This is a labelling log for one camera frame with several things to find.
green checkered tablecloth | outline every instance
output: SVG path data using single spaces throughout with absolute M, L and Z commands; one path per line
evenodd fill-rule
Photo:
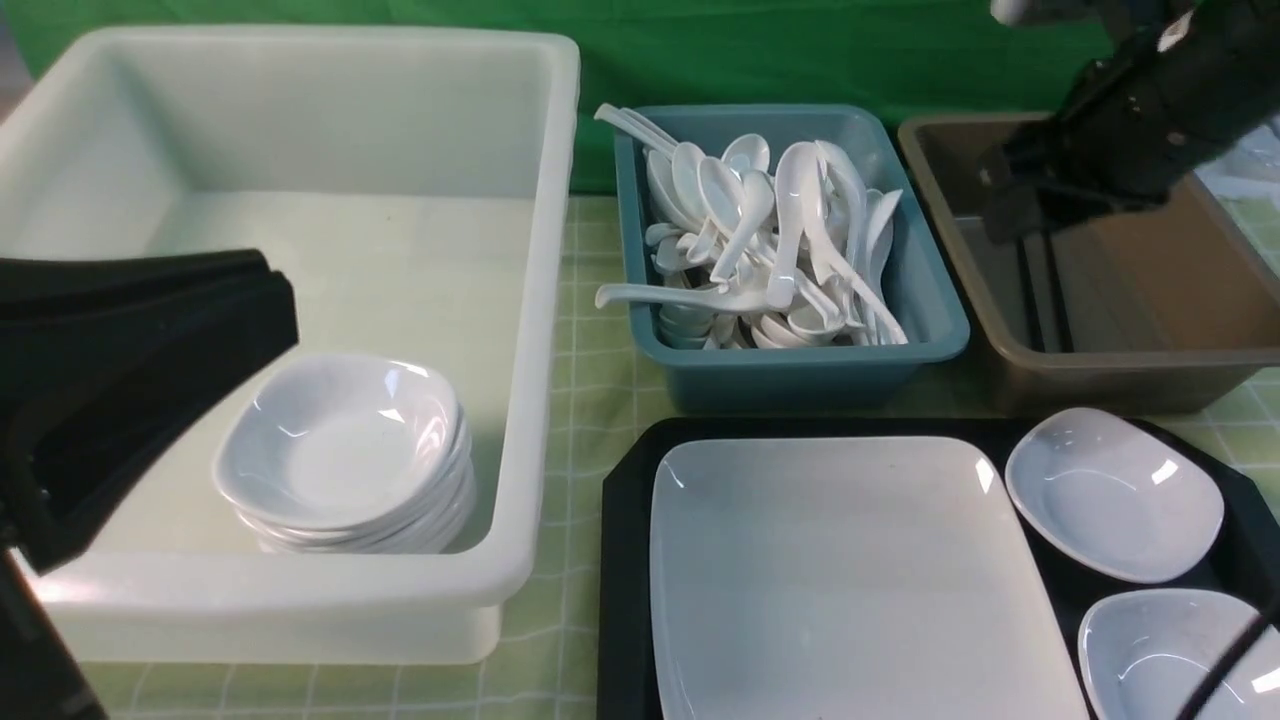
M 1229 205 L 1280 268 L 1280 213 L 1265 201 Z M 90 665 L 113 717 L 595 717 L 600 483 L 644 428 L 675 411 L 660 370 L 632 346 L 625 310 L 593 305 L 599 283 L 622 278 L 614 200 L 575 199 L 567 233 L 538 561 L 507 603 L 498 650 L 467 667 Z M 960 365 L 922 374 L 882 413 L 989 414 Z M 1158 420 L 1244 470 L 1280 510 L 1280 370 L 1206 413 Z

green backdrop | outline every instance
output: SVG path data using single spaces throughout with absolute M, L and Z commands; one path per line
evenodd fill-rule
M 1052 108 L 1096 24 L 1009 29 L 986 0 L 5 0 L 32 72 L 113 24 L 347 23 L 532 29 L 582 51 L 573 188 L 613 186 L 614 105 L 847 102 L 893 124 L 948 110 Z

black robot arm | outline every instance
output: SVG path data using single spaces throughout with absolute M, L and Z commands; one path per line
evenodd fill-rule
M 1280 111 L 1280 0 L 1185 12 L 1132 1 L 1103 18 L 1116 53 L 1080 72 L 1057 113 L 984 159 L 997 241 L 1158 209 L 1187 173 Z

brown plastic bin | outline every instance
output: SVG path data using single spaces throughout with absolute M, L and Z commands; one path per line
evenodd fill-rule
M 1053 238 L 1075 352 L 1029 342 L 1016 243 L 987 238 L 979 155 L 1038 115 L 919 118 L 899 140 L 975 327 L 970 354 L 1009 414 L 1092 405 L 1196 411 L 1280 365 L 1280 279 L 1196 178 L 1157 213 Z

white square dish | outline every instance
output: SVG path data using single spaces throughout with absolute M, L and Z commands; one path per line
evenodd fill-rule
M 956 439 L 676 447 L 650 594 L 668 720 L 1088 717 L 1004 483 Z

